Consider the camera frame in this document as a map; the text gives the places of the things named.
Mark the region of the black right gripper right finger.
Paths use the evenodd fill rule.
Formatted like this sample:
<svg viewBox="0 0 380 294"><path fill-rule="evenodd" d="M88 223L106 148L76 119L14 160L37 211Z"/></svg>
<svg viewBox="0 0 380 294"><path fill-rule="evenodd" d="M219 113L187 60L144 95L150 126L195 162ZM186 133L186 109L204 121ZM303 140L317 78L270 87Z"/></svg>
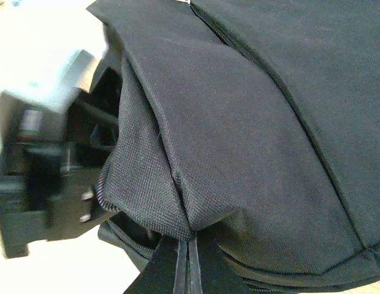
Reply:
<svg viewBox="0 0 380 294"><path fill-rule="evenodd" d="M189 292L245 294L249 288L232 271L214 240L197 235L188 243Z"/></svg>

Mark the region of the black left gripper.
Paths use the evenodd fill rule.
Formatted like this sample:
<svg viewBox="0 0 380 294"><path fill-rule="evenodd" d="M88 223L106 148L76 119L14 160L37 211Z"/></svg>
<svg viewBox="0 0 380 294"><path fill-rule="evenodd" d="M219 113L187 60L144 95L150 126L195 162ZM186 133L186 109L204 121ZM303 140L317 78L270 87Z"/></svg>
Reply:
<svg viewBox="0 0 380 294"><path fill-rule="evenodd" d="M0 242L6 258L34 241L76 238L110 214L99 176L118 139L121 77L99 66L89 91L74 88L65 113L0 97Z"/></svg>

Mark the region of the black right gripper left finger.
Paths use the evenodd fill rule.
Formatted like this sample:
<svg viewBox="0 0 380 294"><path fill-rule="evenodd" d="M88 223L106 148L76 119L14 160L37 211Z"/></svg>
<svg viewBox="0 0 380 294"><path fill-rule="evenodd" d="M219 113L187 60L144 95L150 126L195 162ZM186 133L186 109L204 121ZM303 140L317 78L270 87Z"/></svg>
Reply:
<svg viewBox="0 0 380 294"><path fill-rule="evenodd" d="M185 294L188 243L163 237L151 261L125 294Z"/></svg>

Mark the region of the black student backpack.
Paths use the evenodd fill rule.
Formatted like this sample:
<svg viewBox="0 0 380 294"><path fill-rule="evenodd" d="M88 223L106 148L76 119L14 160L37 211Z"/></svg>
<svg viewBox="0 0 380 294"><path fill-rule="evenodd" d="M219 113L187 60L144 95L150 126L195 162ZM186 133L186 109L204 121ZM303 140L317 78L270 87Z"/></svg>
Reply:
<svg viewBox="0 0 380 294"><path fill-rule="evenodd" d="M204 235L249 293L380 281L380 1L88 10L122 79L102 239L141 273Z"/></svg>

